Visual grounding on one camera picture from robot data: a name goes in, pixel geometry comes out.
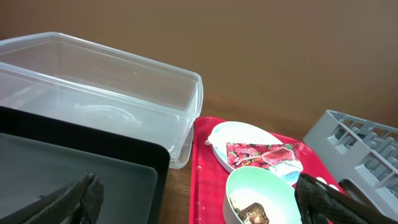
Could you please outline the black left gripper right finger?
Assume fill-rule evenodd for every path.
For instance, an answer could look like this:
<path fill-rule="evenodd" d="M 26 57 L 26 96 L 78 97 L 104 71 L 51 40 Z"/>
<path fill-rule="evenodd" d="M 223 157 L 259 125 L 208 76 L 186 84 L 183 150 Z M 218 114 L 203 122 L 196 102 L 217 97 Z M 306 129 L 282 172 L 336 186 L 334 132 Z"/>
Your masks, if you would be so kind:
<path fill-rule="evenodd" d="M 397 224 L 308 174 L 300 174 L 295 199 L 303 224 Z"/>

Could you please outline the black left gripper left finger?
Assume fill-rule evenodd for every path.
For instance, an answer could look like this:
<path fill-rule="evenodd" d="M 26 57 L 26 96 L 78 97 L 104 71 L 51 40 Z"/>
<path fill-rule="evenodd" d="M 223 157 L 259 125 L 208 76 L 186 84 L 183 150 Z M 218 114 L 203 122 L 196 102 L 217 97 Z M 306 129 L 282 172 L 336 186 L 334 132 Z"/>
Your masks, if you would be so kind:
<path fill-rule="evenodd" d="M 48 194 L 1 218 L 1 224 L 96 224 L 104 201 L 104 185 L 95 174 Z"/>

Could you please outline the brown food scraps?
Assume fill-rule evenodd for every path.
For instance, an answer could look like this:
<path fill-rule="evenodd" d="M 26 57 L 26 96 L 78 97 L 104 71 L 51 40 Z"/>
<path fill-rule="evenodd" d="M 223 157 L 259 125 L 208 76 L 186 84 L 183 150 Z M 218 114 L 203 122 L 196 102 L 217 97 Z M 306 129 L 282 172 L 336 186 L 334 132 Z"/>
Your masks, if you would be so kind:
<path fill-rule="evenodd" d="M 254 202 L 243 208 L 241 204 L 235 199 L 230 199 L 233 210 L 243 223 L 247 224 L 269 224 L 270 220 L 267 217 L 264 207 Z"/>

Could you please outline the green bowl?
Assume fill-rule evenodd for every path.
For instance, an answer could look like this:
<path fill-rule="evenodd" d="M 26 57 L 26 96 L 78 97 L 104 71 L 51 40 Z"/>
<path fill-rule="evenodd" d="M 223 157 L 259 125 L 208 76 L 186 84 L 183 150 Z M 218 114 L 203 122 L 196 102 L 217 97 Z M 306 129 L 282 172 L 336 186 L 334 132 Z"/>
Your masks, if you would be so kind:
<path fill-rule="evenodd" d="M 301 224 L 295 189 L 284 180 L 258 167 L 241 167 L 232 171 L 226 181 L 223 218 L 225 223 L 243 223 L 231 205 L 235 199 L 246 208 L 258 202 L 269 218 L 269 224 Z"/>

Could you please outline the red strawberry snack wrapper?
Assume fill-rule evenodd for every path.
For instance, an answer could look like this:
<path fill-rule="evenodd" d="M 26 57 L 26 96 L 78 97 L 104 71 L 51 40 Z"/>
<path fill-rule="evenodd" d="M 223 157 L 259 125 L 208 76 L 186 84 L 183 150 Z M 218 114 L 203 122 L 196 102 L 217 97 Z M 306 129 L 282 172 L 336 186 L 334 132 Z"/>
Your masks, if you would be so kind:
<path fill-rule="evenodd" d="M 233 169 L 244 166 L 254 166 L 263 169 L 270 169 L 281 165 L 303 169 L 302 163 L 298 160 L 294 144 L 246 144 L 227 143 L 228 165 Z"/>

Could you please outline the white napkin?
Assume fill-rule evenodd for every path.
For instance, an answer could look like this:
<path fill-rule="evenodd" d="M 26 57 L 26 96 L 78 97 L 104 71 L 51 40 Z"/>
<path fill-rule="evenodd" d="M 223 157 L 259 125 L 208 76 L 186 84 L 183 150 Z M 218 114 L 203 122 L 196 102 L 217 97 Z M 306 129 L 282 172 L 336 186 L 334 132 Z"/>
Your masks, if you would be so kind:
<path fill-rule="evenodd" d="M 218 145 L 224 144 L 225 140 L 223 137 L 223 133 L 220 131 L 213 131 L 205 141 L 205 145 Z"/>

